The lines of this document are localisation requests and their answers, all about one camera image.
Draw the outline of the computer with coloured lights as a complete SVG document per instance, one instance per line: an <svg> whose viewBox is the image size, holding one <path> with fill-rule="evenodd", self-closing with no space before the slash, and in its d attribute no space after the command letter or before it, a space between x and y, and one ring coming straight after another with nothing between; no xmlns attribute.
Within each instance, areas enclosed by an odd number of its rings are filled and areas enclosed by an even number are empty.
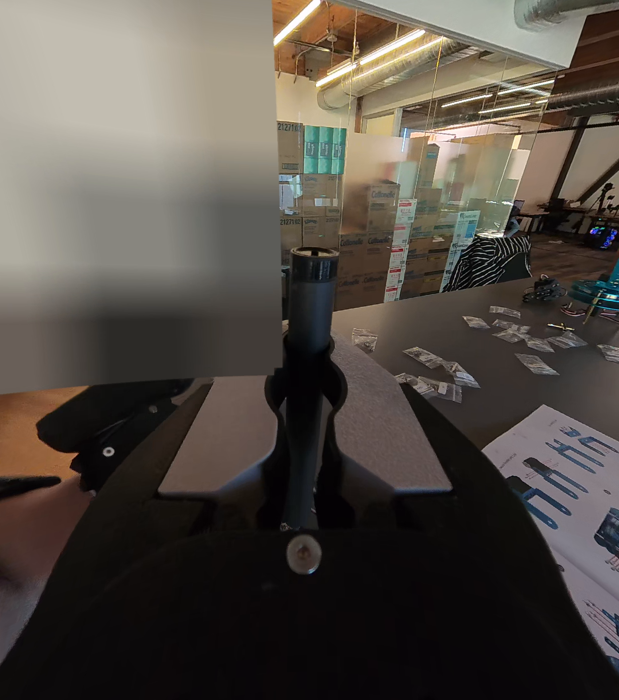
<svg viewBox="0 0 619 700"><path fill-rule="evenodd" d="M594 250L608 250L618 235L618 227L606 220L595 222L585 235L585 245Z"/></svg>

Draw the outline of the silver air duct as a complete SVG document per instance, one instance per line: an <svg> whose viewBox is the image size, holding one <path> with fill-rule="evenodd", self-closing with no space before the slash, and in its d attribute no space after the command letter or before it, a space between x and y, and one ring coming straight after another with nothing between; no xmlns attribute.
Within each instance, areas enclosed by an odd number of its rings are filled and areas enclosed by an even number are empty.
<svg viewBox="0 0 619 700"><path fill-rule="evenodd" d="M436 71L480 52L480 48L454 39L428 39L424 36L412 45L396 48L369 64L359 65L353 72L319 88L318 106L323 110L340 110L358 97Z"/></svg>
<svg viewBox="0 0 619 700"><path fill-rule="evenodd" d="M607 104L619 105L619 77L552 94L547 99L544 109L546 112L556 112Z"/></svg>

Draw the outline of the wood edged desk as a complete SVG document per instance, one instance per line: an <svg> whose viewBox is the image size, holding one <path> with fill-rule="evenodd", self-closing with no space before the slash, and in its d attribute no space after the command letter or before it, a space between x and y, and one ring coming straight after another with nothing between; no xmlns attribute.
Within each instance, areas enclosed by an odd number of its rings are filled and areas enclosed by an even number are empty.
<svg viewBox="0 0 619 700"><path fill-rule="evenodd" d="M354 328L377 334L369 357L391 374L451 379L442 369L429 370L405 355L413 346L460 363L480 387L463 389L459 404L437 399L433 403L479 448L542 405L619 441L619 324L600 316L587 323L568 317L560 312L567 297L525 303L523 294L533 283L522 279L338 311L332 329L348 340ZM529 326L532 337L558 335L561 329L549 324L564 324L586 345L539 354L558 374L534 374L516 357L534 354L525 342L506 342L494 337L498 328L470 328L463 319L480 318L490 326L498 319L490 313L493 305L520 311L520 319L507 320Z"/></svg>

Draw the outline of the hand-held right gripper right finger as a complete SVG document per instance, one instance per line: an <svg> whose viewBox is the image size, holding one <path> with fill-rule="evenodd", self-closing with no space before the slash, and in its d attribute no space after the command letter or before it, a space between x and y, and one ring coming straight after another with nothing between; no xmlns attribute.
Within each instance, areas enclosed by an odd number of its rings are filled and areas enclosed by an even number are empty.
<svg viewBox="0 0 619 700"><path fill-rule="evenodd" d="M368 354L332 332L322 376L328 413L315 482L319 529L392 524L405 499L452 492L403 388Z"/></svg>

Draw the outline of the black robot claw part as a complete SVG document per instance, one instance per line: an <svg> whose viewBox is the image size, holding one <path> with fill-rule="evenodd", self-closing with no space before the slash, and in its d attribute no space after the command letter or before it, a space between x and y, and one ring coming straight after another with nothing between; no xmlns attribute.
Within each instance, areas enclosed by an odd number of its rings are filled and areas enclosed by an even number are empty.
<svg viewBox="0 0 619 700"><path fill-rule="evenodd" d="M548 302L563 298L567 295L567 290L557 279L541 275L534 281L532 288L527 289L522 297L523 303Z"/></svg>

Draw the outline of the scattered small screw bags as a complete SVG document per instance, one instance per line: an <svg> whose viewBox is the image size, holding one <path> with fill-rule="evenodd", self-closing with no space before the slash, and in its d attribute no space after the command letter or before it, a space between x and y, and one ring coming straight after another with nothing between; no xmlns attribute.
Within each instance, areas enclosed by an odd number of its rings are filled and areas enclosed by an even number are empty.
<svg viewBox="0 0 619 700"><path fill-rule="evenodd" d="M527 330L498 326L504 315L488 302L429 297L360 310L347 327L374 332L371 358L394 374L463 380L474 394L465 405L579 404L619 412L619 324L577 319L564 330L555 307L519 311L514 323Z"/></svg>

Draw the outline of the printed instruction sheet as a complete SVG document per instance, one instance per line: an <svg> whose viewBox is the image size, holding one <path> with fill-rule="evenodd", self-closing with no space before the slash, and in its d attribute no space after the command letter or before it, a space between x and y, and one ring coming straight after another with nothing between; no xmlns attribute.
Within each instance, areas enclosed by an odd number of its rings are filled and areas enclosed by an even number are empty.
<svg viewBox="0 0 619 700"><path fill-rule="evenodd" d="M542 405L483 452L540 529L619 674L619 441Z"/></svg>

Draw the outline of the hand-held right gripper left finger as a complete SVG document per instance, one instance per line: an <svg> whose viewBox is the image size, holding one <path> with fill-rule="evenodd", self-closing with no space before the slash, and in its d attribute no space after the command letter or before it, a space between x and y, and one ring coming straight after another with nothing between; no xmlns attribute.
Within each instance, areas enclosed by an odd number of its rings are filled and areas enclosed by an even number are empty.
<svg viewBox="0 0 619 700"><path fill-rule="evenodd" d="M214 526L279 530L289 450L274 377L216 377L165 477L159 497L197 501Z"/></svg>

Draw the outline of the stack of cardboard boxes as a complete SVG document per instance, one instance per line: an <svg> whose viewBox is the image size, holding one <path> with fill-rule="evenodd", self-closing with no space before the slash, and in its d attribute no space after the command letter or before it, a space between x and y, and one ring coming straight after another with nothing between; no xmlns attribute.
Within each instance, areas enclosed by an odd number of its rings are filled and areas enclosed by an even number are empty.
<svg viewBox="0 0 619 700"><path fill-rule="evenodd" d="M300 246L335 250L338 311L442 293L476 237L518 236L530 135L277 128L282 264Z"/></svg>

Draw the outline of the black white striped cloth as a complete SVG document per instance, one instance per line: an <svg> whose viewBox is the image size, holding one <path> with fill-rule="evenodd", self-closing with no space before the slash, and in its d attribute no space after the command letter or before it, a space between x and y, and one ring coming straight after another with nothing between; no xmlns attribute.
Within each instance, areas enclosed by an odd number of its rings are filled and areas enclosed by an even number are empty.
<svg viewBox="0 0 619 700"><path fill-rule="evenodd" d="M442 293L463 291L532 277L527 236L476 237L458 258Z"/></svg>

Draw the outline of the black precision screwdriver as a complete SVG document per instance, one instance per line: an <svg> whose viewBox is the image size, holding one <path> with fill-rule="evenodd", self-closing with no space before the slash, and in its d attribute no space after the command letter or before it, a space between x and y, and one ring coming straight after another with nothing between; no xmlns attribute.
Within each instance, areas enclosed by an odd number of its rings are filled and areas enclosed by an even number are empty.
<svg viewBox="0 0 619 700"><path fill-rule="evenodd" d="M290 253L283 365L290 467L283 520L292 530L305 528L312 513L338 261L331 249L300 247Z"/></svg>

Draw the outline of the person's left forearm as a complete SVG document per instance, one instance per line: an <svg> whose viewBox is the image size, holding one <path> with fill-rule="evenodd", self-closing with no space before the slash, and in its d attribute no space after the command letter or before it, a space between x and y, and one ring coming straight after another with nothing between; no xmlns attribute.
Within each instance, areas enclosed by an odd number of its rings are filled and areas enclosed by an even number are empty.
<svg viewBox="0 0 619 700"><path fill-rule="evenodd" d="M16 584L45 580L92 499L73 475L0 501L0 578Z"/></svg>

